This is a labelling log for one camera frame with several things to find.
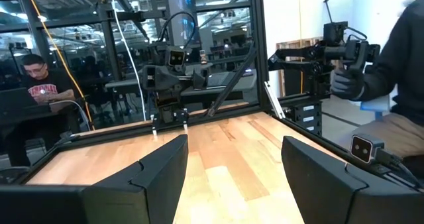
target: black glove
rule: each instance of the black glove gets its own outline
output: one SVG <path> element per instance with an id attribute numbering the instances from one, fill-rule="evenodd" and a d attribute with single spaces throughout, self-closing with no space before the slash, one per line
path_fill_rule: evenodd
<path id="1" fill-rule="evenodd" d="M 336 69 L 331 93 L 341 99 L 359 99 L 364 93 L 364 74 L 360 70 Z"/>

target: orange cable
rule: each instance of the orange cable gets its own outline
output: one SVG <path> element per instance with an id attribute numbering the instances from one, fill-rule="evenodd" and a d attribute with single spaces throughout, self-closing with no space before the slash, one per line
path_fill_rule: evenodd
<path id="1" fill-rule="evenodd" d="M 41 16 L 41 13 L 40 13 L 40 11 L 38 10 L 37 5 L 35 4 L 35 1 L 34 1 L 34 0 L 31 0 L 31 3 L 32 3 L 32 5 L 34 6 L 34 9 L 35 9 L 35 11 L 36 11 L 36 13 L 37 13 L 38 17 L 40 17 L 40 16 Z M 52 35 L 48 32 L 48 29 L 47 29 L 46 24 L 45 24 L 43 21 L 41 21 L 41 24 L 42 24 L 42 26 L 43 26 L 44 30 L 46 31 L 46 33 L 47 33 L 48 37 L 49 37 L 49 38 L 50 38 L 50 40 L 52 41 L 52 44 L 53 44 L 54 48 L 56 49 L 56 51 L 58 51 L 58 54 L 59 54 L 60 60 L 62 61 L 63 65 L 64 65 L 64 67 L 65 67 L 66 73 L 68 73 L 68 76 L 71 78 L 72 82 L 73 82 L 73 83 L 74 83 L 74 85 L 77 87 L 77 90 L 78 90 L 79 94 L 80 94 L 80 95 L 81 95 L 81 97 L 83 98 L 84 103 L 85 103 L 85 110 L 87 111 L 88 120 L 89 120 L 89 122 L 90 122 L 90 123 L 92 123 L 93 121 L 91 120 L 91 115 L 90 115 L 90 110 L 89 110 L 89 108 L 88 108 L 88 103 L 85 101 L 85 97 L 84 97 L 84 94 L 82 93 L 81 88 L 79 87 L 79 85 L 78 85 L 77 81 L 75 81 L 75 78 L 71 75 L 71 72 L 69 71 L 68 65 L 65 63 L 65 60 L 64 60 L 64 58 L 63 58 L 63 56 L 62 56 L 62 53 L 60 52 L 60 50 L 59 50 L 59 48 L 57 47 L 56 43 L 53 41 Z"/>
<path id="2" fill-rule="evenodd" d="M 299 0 L 299 27 L 300 27 L 300 48 L 303 46 L 302 39 L 302 12 L 301 12 L 301 2 Z M 300 72 L 300 94 L 303 93 L 303 72 Z"/>

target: wooden tabletop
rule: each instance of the wooden tabletop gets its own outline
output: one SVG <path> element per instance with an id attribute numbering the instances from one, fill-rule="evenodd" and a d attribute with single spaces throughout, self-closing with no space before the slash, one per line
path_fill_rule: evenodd
<path id="1" fill-rule="evenodd" d="M 29 184 L 94 184 L 182 133 L 62 152 Z M 187 174 L 175 223 L 303 223 L 284 175 L 284 135 L 323 150 L 265 113 L 189 127 Z"/>

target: white cable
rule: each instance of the white cable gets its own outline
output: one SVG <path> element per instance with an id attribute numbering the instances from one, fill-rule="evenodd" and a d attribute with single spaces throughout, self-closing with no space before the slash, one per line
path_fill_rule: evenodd
<path id="1" fill-rule="evenodd" d="M 78 106 L 79 113 L 80 113 L 82 119 L 84 120 L 84 123 L 87 125 L 88 131 L 90 131 L 91 130 L 90 129 L 90 122 L 88 121 L 87 115 L 85 115 L 84 110 L 82 109 L 81 105 L 79 105 L 75 101 L 72 101 L 72 100 L 56 101 L 56 102 L 49 103 L 49 105 L 55 105 L 55 104 L 61 104 L 61 103 L 67 103 L 67 102 L 73 103 L 73 104 Z"/>
<path id="2" fill-rule="evenodd" d="M 140 78 L 138 77 L 137 68 L 135 67 L 134 60 L 132 59 L 133 57 L 131 56 L 130 48 L 128 47 L 128 44 L 127 44 L 125 37 L 124 37 L 124 33 L 122 32 L 121 26 L 119 25 L 119 19 L 118 19 L 118 14 L 117 14 L 117 8 L 116 8 L 116 5 L 115 5 L 115 0 L 112 0 L 112 9 L 113 9 L 113 13 L 115 14 L 115 20 L 116 20 L 117 25 L 118 25 L 119 33 L 121 34 L 122 41 L 124 42 L 125 48 L 127 49 L 127 52 L 128 52 L 128 56 L 130 57 L 132 68 L 134 68 L 134 73 L 135 73 L 135 77 L 137 79 L 138 89 L 140 90 L 141 105 L 142 105 L 142 109 L 143 109 L 143 118 L 146 121 L 146 109 L 144 108 L 144 98 L 143 98 L 143 91 L 141 90 Z"/>

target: man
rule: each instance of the man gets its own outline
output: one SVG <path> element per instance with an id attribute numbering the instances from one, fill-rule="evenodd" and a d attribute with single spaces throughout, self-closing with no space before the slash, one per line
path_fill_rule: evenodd
<path id="1" fill-rule="evenodd" d="M 29 54 L 22 58 L 22 64 L 28 76 L 23 79 L 23 85 L 38 104 L 55 101 L 74 100 L 72 83 L 64 72 L 49 71 L 42 57 Z M 25 141 L 42 138 L 49 150 L 60 140 L 60 134 L 67 130 L 65 115 L 55 115 L 47 118 L 24 121 L 6 136 L 5 143 L 11 166 L 30 166 Z"/>
<path id="2" fill-rule="evenodd" d="M 372 121 L 338 143 L 350 147 L 353 134 L 365 133 L 385 142 L 401 158 L 424 154 L 424 0 L 415 0 L 401 14 L 372 71 L 336 70 L 334 95 L 370 101 L 389 94 L 397 84 L 397 105 L 381 121 Z"/>

